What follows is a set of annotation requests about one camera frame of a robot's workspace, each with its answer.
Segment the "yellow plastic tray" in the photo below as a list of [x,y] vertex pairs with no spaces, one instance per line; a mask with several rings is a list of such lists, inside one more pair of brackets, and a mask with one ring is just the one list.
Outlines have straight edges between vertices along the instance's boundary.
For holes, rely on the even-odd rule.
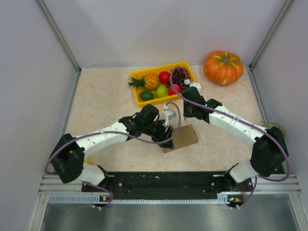
[[[142,76],[145,76],[145,75],[150,74],[150,73],[155,73],[155,74],[159,75],[160,72],[162,72],[162,71],[170,72],[174,67],[177,67],[177,66],[183,67],[188,71],[188,76],[189,76],[191,82],[196,81],[196,78],[195,78],[195,76],[194,76],[194,74],[191,70],[191,67],[190,67],[190,65],[187,61],[182,61],[182,62],[167,64],[167,65],[161,65],[161,66],[146,68],[146,69],[142,69],[142,70],[139,70],[139,71],[133,71],[133,72],[130,73],[130,77],[141,78]],[[170,101],[175,101],[175,100],[180,99],[180,97],[178,95],[175,94],[175,95],[169,96],[168,93],[165,97],[158,97],[156,95],[156,91],[152,90],[151,92],[154,95],[154,99],[150,100],[150,101],[143,101],[140,98],[140,93],[142,91],[143,91],[143,89],[133,88],[136,103],[140,107],[144,107],[146,104],[152,104],[152,105],[162,104],[162,103],[167,103],[167,102],[170,102]]]

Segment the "red apple front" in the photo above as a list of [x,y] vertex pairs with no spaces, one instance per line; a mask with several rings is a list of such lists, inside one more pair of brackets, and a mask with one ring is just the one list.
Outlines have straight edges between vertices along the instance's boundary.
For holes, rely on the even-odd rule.
[[178,84],[170,85],[168,88],[168,94],[170,95],[176,95],[177,93],[181,93],[181,87]]

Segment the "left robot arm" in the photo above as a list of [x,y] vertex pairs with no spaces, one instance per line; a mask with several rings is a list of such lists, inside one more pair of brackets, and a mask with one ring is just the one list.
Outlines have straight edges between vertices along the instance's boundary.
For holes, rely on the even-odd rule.
[[176,117],[176,112],[165,108],[159,111],[148,104],[140,112],[119,119],[114,124],[82,136],[73,137],[70,133],[63,135],[58,141],[50,163],[62,183],[75,180],[100,185],[109,177],[101,166],[87,163],[90,155],[116,143],[126,142],[145,134],[151,143],[162,148],[172,149],[173,127],[168,123]]

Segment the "red apple back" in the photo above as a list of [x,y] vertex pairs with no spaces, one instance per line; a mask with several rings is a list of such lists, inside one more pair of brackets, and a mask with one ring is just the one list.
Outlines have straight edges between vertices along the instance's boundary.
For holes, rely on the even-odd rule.
[[170,82],[170,73],[168,71],[162,71],[158,76],[162,84],[168,84]]

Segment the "brown cardboard express box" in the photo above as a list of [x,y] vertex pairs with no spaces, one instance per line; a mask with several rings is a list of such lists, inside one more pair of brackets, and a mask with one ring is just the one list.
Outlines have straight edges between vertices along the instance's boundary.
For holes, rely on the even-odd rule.
[[192,125],[186,125],[179,128],[178,133],[173,138],[173,149],[164,148],[164,153],[169,153],[184,147],[198,143],[199,139]]

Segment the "green melon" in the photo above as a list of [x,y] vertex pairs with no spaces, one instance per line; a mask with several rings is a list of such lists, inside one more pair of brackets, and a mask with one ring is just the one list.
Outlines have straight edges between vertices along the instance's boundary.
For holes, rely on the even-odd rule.
[[282,132],[282,135],[285,137],[285,130],[284,128],[279,125],[278,123],[275,123],[275,122],[266,122],[262,125],[263,127],[265,128],[268,128],[268,129],[271,129],[272,127],[277,127],[281,132]]

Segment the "yellow mesh bag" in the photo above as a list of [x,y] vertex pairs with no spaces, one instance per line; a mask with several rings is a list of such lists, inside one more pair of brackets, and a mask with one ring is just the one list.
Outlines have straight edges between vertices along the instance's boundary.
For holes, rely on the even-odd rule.
[[85,158],[85,159],[84,159],[84,162],[85,162],[85,163],[88,163],[88,164],[90,164],[90,165],[93,164],[92,160],[91,160],[89,157],[88,157],[88,158]]

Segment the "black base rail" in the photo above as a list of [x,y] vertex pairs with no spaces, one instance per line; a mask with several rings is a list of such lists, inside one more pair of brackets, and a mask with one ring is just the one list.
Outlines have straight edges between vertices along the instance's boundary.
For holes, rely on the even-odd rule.
[[220,192],[242,195],[253,188],[250,179],[236,183],[225,177],[223,171],[109,172],[109,175],[101,187],[118,200],[216,199]]

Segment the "orange pumpkin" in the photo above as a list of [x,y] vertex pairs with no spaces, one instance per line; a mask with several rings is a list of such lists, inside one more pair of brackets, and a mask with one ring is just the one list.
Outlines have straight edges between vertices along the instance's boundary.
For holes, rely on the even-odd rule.
[[211,82],[227,86],[240,79],[244,72],[244,64],[235,53],[214,51],[207,56],[203,69]]

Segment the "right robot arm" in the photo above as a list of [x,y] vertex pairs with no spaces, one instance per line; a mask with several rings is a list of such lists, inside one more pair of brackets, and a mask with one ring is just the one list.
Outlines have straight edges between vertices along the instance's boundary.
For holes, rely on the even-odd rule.
[[217,126],[240,139],[251,149],[250,159],[236,164],[227,172],[227,176],[236,183],[255,176],[269,177],[289,156],[282,131],[278,127],[254,125],[214,99],[205,101],[196,87],[186,88],[181,97],[184,100],[185,117]]

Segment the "toy pineapple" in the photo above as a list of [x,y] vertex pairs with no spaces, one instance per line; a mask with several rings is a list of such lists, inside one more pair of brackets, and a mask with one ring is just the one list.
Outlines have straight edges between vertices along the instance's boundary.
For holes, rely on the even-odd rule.
[[156,90],[160,86],[160,80],[157,74],[149,73],[143,76],[131,77],[128,86],[136,89]]

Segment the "red apple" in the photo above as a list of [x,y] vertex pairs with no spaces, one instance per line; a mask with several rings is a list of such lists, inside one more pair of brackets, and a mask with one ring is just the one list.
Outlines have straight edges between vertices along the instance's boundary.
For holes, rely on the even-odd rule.
[[168,71],[162,71],[158,76],[162,84],[168,84],[170,82],[170,73]]
[[176,95],[177,93],[181,93],[181,87],[178,84],[170,85],[168,88],[168,94],[170,95]]

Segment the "dark green lime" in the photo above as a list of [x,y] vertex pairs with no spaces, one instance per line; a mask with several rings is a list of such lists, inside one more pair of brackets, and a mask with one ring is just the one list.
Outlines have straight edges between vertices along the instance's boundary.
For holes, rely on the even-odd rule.
[[149,90],[144,90],[139,94],[142,101],[150,101],[154,99],[154,94]]

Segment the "purple grape bunch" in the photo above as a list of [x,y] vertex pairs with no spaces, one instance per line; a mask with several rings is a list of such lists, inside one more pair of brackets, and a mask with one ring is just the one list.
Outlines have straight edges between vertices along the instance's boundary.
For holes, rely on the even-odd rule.
[[[172,83],[174,86],[174,89],[178,92],[181,93],[182,90],[186,89],[188,87],[188,85],[185,84],[185,80],[186,78],[188,78],[189,80],[191,79],[191,77],[189,76],[188,70],[185,69],[184,67],[176,67],[173,70],[173,74],[172,74]],[[175,95],[175,91],[172,88],[171,84],[170,84],[170,77],[167,78],[167,92],[169,95]]]

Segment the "green pear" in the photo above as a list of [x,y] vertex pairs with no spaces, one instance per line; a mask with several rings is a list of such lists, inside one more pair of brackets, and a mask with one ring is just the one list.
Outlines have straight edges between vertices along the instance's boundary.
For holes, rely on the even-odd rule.
[[159,86],[156,90],[156,96],[157,98],[163,98],[169,96],[168,88],[164,85]]

